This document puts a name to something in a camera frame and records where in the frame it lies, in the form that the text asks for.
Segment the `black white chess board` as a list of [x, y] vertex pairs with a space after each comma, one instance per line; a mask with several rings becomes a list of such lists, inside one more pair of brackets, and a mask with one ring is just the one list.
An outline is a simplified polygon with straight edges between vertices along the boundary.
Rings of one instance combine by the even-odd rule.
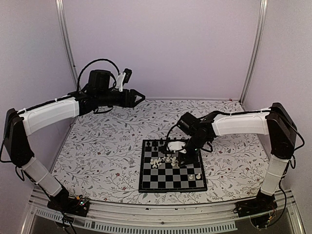
[[[141, 153], [141, 164], [139, 173], [138, 191], [140, 193], [168, 193], [168, 192], [205, 192], [207, 191], [207, 182], [204, 173], [201, 153], [198, 155], [197, 162], [186, 166], [171, 166], [166, 163], [159, 169], [153, 169], [150, 160], [164, 156], [181, 155], [180, 152], [145, 152]], [[194, 175], [193, 180], [189, 180], [189, 175]]]

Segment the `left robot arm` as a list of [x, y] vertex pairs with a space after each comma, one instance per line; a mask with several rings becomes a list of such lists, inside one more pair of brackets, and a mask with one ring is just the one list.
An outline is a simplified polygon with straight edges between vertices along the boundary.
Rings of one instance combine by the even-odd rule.
[[107, 70], [92, 70], [87, 84], [81, 90], [27, 109], [9, 109], [0, 147], [2, 151], [7, 151], [9, 159], [1, 160], [1, 163], [12, 163], [21, 169], [42, 187], [61, 211], [69, 211], [73, 206], [69, 192], [36, 158], [32, 141], [38, 139], [51, 149], [59, 140], [44, 134], [51, 133], [52, 127], [59, 122], [68, 123], [70, 119], [90, 112], [100, 114], [100, 107], [136, 107], [144, 101], [145, 96], [134, 89], [124, 88], [131, 75], [132, 70], [128, 68], [116, 77]]

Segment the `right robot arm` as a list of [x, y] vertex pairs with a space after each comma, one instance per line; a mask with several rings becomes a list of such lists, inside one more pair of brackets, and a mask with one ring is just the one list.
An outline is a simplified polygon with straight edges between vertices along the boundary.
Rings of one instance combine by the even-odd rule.
[[260, 196], [252, 202], [252, 208], [257, 213], [270, 206], [270, 197], [274, 195], [294, 152], [298, 150], [296, 139], [301, 137], [294, 121], [279, 102], [260, 110], [232, 113], [213, 111], [203, 117], [195, 117], [187, 112], [178, 120], [177, 126], [190, 136], [182, 147], [188, 159], [193, 159], [204, 144], [216, 137], [256, 134], [259, 140], [267, 139], [267, 144], [263, 146], [269, 165], [258, 192]]

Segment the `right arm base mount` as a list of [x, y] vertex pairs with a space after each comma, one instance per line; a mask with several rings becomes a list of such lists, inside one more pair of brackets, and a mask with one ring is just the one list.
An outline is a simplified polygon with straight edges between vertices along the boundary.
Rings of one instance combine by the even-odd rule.
[[233, 213], [238, 214], [238, 217], [245, 217], [275, 210], [276, 208], [277, 202], [274, 195], [269, 196], [259, 193], [256, 198], [236, 202]]

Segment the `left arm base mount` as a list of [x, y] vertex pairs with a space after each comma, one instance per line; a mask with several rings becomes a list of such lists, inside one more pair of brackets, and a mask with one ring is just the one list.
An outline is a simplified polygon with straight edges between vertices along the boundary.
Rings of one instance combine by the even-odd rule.
[[79, 198], [72, 198], [68, 194], [58, 194], [50, 197], [47, 207], [66, 214], [86, 217], [90, 208], [90, 202], [81, 195]]

